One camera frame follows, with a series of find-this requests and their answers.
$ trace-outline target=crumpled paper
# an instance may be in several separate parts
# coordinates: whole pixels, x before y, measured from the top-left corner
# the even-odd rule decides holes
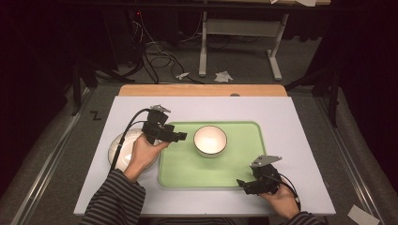
[[[214,81],[219,83],[228,83],[229,80],[234,80],[227,71],[216,73],[216,76],[217,78]]]
[[[189,72],[188,73],[182,73],[180,75],[177,75],[176,78],[181,81],[184,77],[188,76],[188,74],[190,74],[190,73]]]

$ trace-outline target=green placemat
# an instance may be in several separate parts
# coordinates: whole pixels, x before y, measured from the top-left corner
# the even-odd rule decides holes
[[[161,152],[159,181],[167,188],[237,187],[237,179],[254,180],[249,164],[266,153],[260,127],[251,121],[175,122],[175,132],[188,133],[186,141],[171,143]],[[193,136],[202,126],[221,128],[227,145],[215,158],[202,157]]]

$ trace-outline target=metal stand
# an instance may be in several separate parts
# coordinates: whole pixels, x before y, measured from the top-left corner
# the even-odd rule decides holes
[[[276,52],[281,43],[284,28],[289,14],[284,14],[280,22],[260,22],[241,20],[215,20],[207,19],[207,12],[203,12],[202,22],[202,48],[199,61],[199,77],[207,74],[207,34],[213,35],[242,35],[258,37],[275,37],[272,50],[267,50],[268,61],[271,65],[275,81],[281,81],[282,75],[276,61]]]

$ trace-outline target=human hand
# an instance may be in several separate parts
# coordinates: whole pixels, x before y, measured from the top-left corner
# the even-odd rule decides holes
[[[166,148],[170,143],[161,142],[156,145],[150,144],[146,140],[146,135],[141,134],[134,142],[131,152],[131,161],[124,171],[131,182],[135,182],[141,172],[148,167],[158,156],[158,154]]]
[[[299,213],[294,194],[285,185],[280,185],[275,194],[261,193],[259,196],[267,200],[275,212],[283,218],[290,219]]]

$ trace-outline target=white table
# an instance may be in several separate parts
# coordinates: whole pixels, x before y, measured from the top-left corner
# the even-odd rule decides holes
[[[290,97],[116,97],[74,214],[84,213],[91,197],[105,180],[110,169],[108,148],[114,138],[124,131],[138,111],[157,104],[172,111],[168,123],[256,122],[262,129],[268,154],[283,158],[274,166],[296,186],[302,210],[319,216],[335,214]],[[137,118],[145,119],[146,114]],[[156,161],[138,180],[146,189],[143,217],[254,217],[274,214],[264,200],[246,195],[239,187],[162,187],[158,182],[158,169],[159,161]]]

